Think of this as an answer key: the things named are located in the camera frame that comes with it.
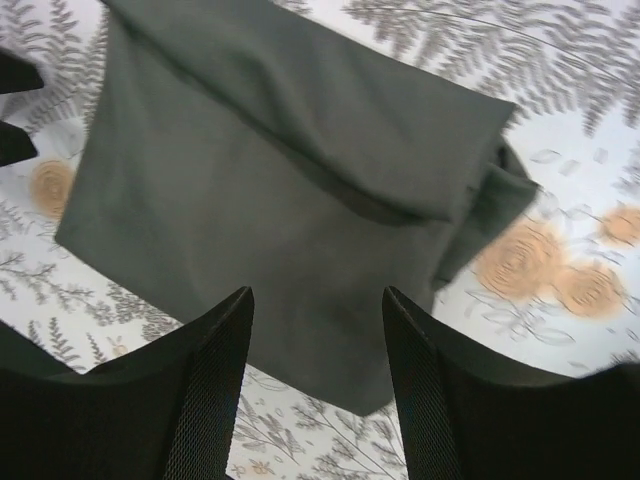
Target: green bag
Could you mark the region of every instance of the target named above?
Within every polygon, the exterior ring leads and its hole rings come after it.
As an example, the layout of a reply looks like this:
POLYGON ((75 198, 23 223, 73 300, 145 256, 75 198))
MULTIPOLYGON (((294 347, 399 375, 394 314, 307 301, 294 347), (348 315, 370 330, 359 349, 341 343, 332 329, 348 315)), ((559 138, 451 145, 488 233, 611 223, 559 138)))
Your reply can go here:
POLYGON ((393 398, 386 286, 423 308, 531 202, 513 105, 256 0, 109 0, 57 241, 182 322, 242 285, 249 363, 357 414, 393 398))

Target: white fabric surface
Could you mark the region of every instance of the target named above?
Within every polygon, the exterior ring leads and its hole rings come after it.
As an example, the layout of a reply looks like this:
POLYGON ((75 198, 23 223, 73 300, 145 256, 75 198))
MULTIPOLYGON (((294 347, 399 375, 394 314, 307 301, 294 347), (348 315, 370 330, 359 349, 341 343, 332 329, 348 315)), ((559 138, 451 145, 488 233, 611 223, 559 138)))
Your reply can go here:
MULTIPOLYGON (((438 318, 568 375, 640 359, 640 1, 277 3, 521 105, 507 137, 544 192, 441 292, 438 318)), ((48 84, 0 97, 0 116, 41 153, 0 170, 0 318, 80 372, 177 326, 57 247, 34 194, 38 165, 79 161, 101 82, 101 15, 97 0, 0 0, 0 45, 38 62, 48 84)), ((228 472, 406 478, 392 407, 357 418, 250 367, 228 472)))

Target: folded cloth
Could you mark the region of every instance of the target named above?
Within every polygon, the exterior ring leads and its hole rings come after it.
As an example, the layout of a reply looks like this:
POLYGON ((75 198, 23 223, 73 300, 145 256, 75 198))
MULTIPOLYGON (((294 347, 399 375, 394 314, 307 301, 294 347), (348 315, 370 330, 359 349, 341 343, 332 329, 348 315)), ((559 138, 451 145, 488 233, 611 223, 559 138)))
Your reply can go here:
POLYGON ((380 310, 425 309, 531 202, 513 105, 255 0, 108 0, 104 88, 57 241, 182 322, 254 288, 249 363, 392 400, 380 310))

